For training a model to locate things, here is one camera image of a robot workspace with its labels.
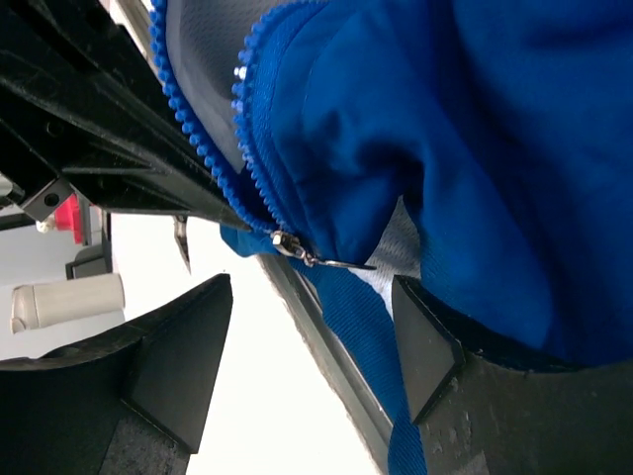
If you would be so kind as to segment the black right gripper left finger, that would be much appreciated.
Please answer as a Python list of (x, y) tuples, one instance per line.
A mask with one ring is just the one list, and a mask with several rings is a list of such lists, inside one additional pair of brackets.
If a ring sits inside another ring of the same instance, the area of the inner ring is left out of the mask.
[(183, 474), (226, 342), (230, 279), (39, 358), (1, 364), (5, 474)]

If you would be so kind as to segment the blue red white hooded jacket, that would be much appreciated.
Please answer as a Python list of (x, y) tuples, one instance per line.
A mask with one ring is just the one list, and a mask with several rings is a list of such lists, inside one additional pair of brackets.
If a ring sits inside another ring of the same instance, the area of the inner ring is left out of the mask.
[(571, 365), (632, 365), (628, 1), (156, 1), (152, 51), (246, 230), (315, 287), (431, 474), (392, 286)]

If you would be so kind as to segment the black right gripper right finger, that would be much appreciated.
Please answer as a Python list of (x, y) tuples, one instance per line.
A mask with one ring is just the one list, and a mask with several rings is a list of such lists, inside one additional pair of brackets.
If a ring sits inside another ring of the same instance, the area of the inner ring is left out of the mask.
[(431, 474), (628, 474), (632, 365), (571, 365), (392, 286), (407, 393)]

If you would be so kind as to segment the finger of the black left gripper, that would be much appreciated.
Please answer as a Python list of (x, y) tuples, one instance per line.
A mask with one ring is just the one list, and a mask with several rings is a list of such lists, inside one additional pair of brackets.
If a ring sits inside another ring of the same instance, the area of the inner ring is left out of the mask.
[(2, 3), (1, 175), (2, 205), (35, 220), (78, 194), (111, 213), (243, 225), (97, 1)]

